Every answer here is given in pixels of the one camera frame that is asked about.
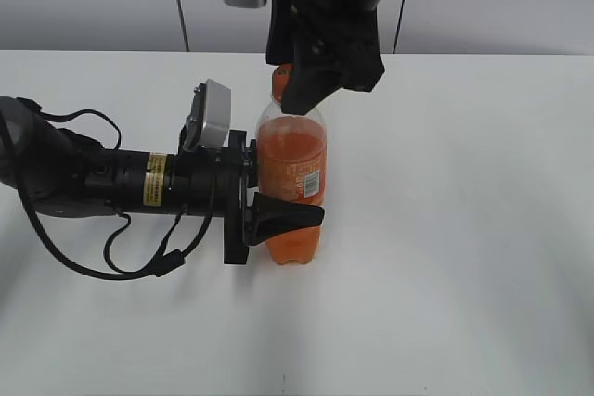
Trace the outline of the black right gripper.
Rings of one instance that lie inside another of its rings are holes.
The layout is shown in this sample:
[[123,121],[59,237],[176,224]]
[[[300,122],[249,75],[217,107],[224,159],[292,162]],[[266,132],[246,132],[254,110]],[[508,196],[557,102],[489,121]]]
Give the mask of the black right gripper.
[[384,73],[379,0],[272,0],[268,65],[291,63],[282,112],[306,115],[341,88],[369,92]]

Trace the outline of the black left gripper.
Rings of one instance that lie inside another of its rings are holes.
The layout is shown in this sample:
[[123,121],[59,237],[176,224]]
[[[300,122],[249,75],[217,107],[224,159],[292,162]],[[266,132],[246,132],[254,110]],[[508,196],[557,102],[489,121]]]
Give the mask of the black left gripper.
[[[247,133],[232,130],[221,148],[201,147],[173,157],[169,172],[169,203],[175,211],[203,218],[199,232],[182,249],[188,256],[198,248],[214,218],[224,221],[225,264],[245,264],[250,248],[245,240],[244,212],[247,208],[248,179],[255,168],[255,142]],[[324,209],[271,198],[255,193],[250,206],[250,245],[295,230],[319,227]]]

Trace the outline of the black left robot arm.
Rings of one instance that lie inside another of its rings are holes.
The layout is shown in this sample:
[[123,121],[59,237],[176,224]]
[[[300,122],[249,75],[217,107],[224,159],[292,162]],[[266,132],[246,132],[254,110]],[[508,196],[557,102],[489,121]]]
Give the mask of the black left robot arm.
[[1,181],[19,192],[21,204],[45,247],[66,256],[40,216],[88,218],[135,213],[200,216],[224,221],[227,264],[245,264],[251,247],[274,236],[319,226],[321,207],[263,194],[257,186],[256,144],[242,131],[210,137],[199,131],[206,101],[196,94],[174,154],[106,148],[67,128],[68,117],[43,112],[34,101],[1,100]]

